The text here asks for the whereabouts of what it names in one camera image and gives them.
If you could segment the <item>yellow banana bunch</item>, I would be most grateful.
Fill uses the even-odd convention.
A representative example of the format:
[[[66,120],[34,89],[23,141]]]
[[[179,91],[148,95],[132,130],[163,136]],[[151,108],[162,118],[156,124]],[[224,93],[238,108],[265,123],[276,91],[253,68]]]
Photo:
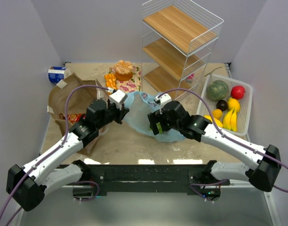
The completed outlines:
[[[232,108],[223,118],[223,128],[237,132],[237,110]]]

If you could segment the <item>small orange fruit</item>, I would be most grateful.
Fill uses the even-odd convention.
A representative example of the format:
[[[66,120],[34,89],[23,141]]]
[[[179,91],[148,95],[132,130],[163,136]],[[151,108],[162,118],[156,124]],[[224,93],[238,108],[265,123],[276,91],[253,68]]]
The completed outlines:
[[[221,109],[215,109],[215,110],[212,111],[212,115],[213,115],[214,118],[220,119],[222,117],[222,115],[223,115],[223,112],[222,112]]]

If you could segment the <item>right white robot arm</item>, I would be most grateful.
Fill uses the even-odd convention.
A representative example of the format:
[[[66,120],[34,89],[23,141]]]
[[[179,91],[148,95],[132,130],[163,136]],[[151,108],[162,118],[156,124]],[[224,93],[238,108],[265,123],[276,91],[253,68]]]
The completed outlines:
[[[190,115],[178,101],[171,101],[160,110],[148,114],[154,135],[174,129],[185,138],[202,142],[237,158],[239,163],[215,162],[210,174],[216,180],[247,181],[255,188],[270,192],[281,169],[279,149],[274,145],[264,147],[243,140],[201,115]]]

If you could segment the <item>yellow mango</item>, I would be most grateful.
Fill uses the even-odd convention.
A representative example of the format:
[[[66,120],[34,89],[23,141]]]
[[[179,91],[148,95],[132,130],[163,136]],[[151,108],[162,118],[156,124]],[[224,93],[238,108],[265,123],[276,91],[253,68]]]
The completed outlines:
[[[220,127],[220,128],[223,127],[223,124],[221,123],[220,120],[214,118],[214,121],[213,121],[213,119],[212,119],[212,117],[211,117],[210,115],[204,115],[204,118],[210,120],[211,122],[215,122],[215,124],[216,124],[218,127]]]

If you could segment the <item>green melon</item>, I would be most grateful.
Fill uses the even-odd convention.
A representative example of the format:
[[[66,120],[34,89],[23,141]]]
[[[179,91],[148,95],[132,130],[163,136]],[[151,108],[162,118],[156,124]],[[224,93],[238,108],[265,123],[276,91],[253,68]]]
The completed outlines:
[[[212,101],[219,101],[227,97],[229,86],[222,80],[215,80],[206,89],[206,96]]]

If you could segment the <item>green lime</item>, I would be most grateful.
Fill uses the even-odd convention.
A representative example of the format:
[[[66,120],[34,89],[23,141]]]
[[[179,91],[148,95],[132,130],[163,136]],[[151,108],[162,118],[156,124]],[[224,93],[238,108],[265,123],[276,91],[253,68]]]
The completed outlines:
[[[158,129],[159,134],[162,134],[162,133],[163,133],[163,130],[162,130],[161,124],[158,122],[158,123],[156,124],[156,126],[157,126],[157,129]]]

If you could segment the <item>brown paper grocery bag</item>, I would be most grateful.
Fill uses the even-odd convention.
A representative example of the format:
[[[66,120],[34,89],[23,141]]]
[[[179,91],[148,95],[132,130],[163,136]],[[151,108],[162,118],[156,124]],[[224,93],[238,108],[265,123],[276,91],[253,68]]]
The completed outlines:
[[[51,90],[48,98],[47,112],[58,125],[61,135],[65,135],[66,123],[60,115],[65,114],[65,104],[69,94],[81,85],[100,86],[98,80],[82,80],[75,73],[61,80]],[[75,91],[68,101],[68,114],[85,114],[87,107],[97,99],[107,100],[108,94],[103,89],[81,88]]]

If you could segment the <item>peeled orange on cup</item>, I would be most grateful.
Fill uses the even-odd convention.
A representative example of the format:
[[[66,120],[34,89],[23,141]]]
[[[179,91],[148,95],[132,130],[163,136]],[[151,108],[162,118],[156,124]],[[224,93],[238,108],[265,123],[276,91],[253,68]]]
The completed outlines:
[[[115,66],[115,77],[118,81],[128,81],[133,76],[133,65],[130,61],[119,60]]]

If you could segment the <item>floral pattern tray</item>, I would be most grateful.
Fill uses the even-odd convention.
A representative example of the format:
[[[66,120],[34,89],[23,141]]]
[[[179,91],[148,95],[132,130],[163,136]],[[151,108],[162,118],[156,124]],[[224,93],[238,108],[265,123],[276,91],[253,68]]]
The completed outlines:
[[[114,73],[114,67],[109,68],[108,73]],[[124,91],[125,93],[131,93],[135,91],[141,91],[141,70],[138,66],[133,66],[133,76],[128,81],[116,80],[117,89]]]

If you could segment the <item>white plastic fruit basket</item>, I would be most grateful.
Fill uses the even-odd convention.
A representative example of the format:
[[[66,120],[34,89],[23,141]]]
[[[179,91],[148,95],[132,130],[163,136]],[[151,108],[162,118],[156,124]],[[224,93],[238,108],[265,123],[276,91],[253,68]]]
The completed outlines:
[[[220,76],[217,74],[208,75],[206,77],[206,81],[202,89],[201,97],[205,100],[205,102],[207,103],[211,111],[216,109],[217,101],[213,101],[209,99],[207,97],[206,90],[207,90],[207,87],[216,80],[224,81],[229,87],[228,96],[224,99],[226,101],[228,101],[228,99],[230,98],[230,92],[233,87],[242,86],[245,88],[244,97],[239,100],[240,111],[237,113],[237,131],[234,132],[234,131],[228,130],[228,132],[236,136],[245,136],[247,134],[248,126],[249,126],[252,97],[253,97],[253,88],[249,84],[236,80],[236,79],[232,79],[232,78],[225,77],[225,76]]]

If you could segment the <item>blue white paper roll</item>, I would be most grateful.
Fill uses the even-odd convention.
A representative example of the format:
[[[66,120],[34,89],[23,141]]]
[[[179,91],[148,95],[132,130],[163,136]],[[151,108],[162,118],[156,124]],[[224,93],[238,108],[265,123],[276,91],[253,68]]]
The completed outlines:
[[[66,67],[50,67],[48,70],[48,79],[51,83],[57,84],[61,80],[65,79],[66,77],[72,74],[71,70]]]

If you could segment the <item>red snack packet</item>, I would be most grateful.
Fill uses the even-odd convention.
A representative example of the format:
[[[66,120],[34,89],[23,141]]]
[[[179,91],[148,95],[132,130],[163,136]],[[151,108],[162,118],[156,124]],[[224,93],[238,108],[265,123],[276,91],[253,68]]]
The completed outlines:
[[[82,114],[82,113],[68,114],[67,117],[63,113],[60,113],[59,118],[63,121],[66,121],[66,119],[68,119],[69,123],[75,124],[79,120],[85,119],[86,117],[85,117],[85,114]]]

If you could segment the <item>dark avocado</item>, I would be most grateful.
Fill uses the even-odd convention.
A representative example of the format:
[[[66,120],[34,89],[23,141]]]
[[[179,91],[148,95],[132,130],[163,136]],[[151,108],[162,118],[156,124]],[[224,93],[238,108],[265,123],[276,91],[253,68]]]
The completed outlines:
[[[228,107],[228,103],[225,100],[219,100],[216,103],[216,108],[220,109],[222,112],[226,111],[229,107]]]

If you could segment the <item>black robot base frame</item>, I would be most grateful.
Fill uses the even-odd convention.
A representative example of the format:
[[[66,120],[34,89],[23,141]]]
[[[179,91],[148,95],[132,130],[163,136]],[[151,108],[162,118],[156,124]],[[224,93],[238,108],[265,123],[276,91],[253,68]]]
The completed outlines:
[[[216,201],[221,195],[218,180],[211,174],[214,161],[198,165],[85,165],[79,185],[73,186],[74,198],[117,193],[201,194]]]

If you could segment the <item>blue plastic bag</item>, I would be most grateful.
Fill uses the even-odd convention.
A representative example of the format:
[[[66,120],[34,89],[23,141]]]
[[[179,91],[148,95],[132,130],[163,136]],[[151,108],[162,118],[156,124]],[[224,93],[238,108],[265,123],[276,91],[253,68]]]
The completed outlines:
[[[154,101],[154,96],[142,91],[135,91],[127,94],[124,106],[130,111],[124,117],[127,124],[138,133],[153,137],[161,143],[172,143],[183,141],[185,137],[180,132],[173,129],[154,135],[150,129],[148,114],[159,110],[160,105]]]

